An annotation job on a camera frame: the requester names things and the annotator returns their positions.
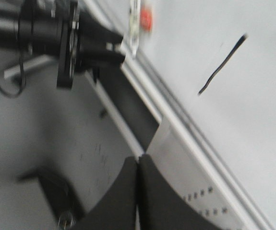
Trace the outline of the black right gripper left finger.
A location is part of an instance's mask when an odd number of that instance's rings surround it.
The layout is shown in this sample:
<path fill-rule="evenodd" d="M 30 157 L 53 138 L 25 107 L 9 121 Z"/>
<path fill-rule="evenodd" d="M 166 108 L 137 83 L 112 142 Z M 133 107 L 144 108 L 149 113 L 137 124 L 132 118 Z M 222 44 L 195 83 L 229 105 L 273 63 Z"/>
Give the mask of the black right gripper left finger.
<path fill-rule="evenodd" d="M 136 223 L 137 162 L 127 157 L 102 199 L 74 225 L 75 230 L 133 230 Z"/>

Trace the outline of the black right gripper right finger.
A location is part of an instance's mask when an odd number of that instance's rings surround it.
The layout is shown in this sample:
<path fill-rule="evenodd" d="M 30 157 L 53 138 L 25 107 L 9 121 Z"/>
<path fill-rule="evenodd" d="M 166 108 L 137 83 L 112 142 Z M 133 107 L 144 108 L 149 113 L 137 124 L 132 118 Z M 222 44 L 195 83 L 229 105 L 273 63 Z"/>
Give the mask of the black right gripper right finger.
<path fill-rule="evenodd" d="M 218 230 L 170 186 L 152 157 L 139 158 L 137 205 L 142 230 Z"/>

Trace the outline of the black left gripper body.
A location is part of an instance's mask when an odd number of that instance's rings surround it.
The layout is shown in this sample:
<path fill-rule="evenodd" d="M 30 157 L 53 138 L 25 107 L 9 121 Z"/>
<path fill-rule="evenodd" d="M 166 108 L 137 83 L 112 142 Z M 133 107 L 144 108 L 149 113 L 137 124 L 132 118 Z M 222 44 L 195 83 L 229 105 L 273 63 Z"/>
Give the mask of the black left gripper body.
<path fill-rule="evenodd" d="M 56 1 L 56 15 L 62 22 L 57 88 L 69 90 L 75 73 L 93 68 L 83 57 L 86 52 L 82 50 L 84 45 L 81 38 L 86 38 L 86 35 L 80 31 L 80 23 L 86 25 L 94 17 L 87 8 L 80 6 L 78 0 Z"/>

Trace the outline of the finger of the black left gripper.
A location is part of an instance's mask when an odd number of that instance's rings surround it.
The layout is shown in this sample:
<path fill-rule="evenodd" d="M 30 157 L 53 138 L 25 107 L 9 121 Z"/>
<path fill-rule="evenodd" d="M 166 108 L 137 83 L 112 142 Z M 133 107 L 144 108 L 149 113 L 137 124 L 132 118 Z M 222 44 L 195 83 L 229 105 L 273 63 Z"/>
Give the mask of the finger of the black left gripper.
<path fill-rule="evenodd" d="M 99 23 L 89 12 L 81 11 L 79 15 L 80 35 L 94 41 L 121 44 L 123 36 L 115 31 L 111 31 Z"/>
<path fill-rule="evenodd" d="M 108 50 L 104 43 L 80 43 L 80 72 L 93 68 L 119 67 L 124 60 L 122 53 Z"/>

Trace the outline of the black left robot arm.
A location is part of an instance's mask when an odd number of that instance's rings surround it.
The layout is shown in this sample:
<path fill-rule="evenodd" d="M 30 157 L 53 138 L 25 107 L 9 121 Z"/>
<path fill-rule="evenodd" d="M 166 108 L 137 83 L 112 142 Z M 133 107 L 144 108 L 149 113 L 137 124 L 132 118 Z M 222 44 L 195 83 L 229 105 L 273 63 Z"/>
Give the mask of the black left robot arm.
<path fill-rule="evenodd" d="M 19 6 L 0 1 L 0 48 L 55 57 L 59 88 L 70 89 L 77 72 L 120 66 L 124 55 L 107 44 L 122 40 L 76 0 L 24 0 Z"/>

